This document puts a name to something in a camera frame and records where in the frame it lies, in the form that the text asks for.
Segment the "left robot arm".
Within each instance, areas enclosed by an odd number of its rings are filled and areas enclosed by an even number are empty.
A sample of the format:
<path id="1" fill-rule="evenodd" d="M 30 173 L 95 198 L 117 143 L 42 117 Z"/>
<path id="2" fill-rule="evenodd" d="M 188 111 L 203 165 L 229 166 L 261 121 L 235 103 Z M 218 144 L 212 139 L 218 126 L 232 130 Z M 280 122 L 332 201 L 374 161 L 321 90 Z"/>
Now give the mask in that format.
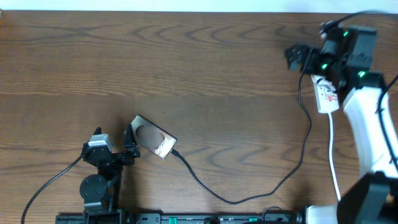
<path id="1" fill-rule="evenodd" d="M 134 164 L 141 152 L 131 125 L 124 132 L 124 152 L 113 152 L 113 144 L 100 127 L 83 144 L 81 158 L 95 166 L 97 173 L 87 176 L 80 185 L 84 200 L 84 223 L 130 223 L 128 210 L 119 208 L 123 168 Z"/>

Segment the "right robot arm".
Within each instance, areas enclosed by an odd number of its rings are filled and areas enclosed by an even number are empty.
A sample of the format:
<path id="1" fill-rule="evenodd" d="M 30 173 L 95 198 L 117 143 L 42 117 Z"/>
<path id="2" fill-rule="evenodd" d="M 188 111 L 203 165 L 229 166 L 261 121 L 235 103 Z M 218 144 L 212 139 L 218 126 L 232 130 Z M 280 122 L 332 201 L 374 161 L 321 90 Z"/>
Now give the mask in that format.
<path id="1" fill-rule="evenodd" d="M 326 28 L 322 47 L 295 44 L 285 50 L 288 68 L 320 75 L 333 86 L 353 131 L 359 180 L 334 205 L 311 205 L 302 223 L 397 223 L 397 134 L 388 89 L 370 70 L 377 30 Z"/>

